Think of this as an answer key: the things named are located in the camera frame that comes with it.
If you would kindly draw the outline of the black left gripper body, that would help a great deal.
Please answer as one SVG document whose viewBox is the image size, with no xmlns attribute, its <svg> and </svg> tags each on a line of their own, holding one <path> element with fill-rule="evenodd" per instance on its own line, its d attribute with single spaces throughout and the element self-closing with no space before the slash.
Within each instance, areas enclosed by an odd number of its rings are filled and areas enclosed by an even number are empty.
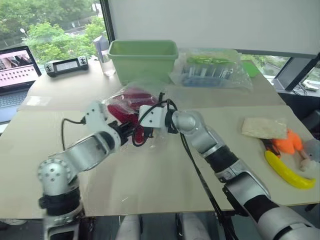
<svg viewBox="0 0 320 240">
<path fill-rule="evenodd" d="M 109 123 L 109 126 L 119 134 L 120 145 L 123 146 L 131 136 L 131 123 L 127 121 L 125 123 L 118 124 L 118 122 L 115 120 Z"/>
</svg>

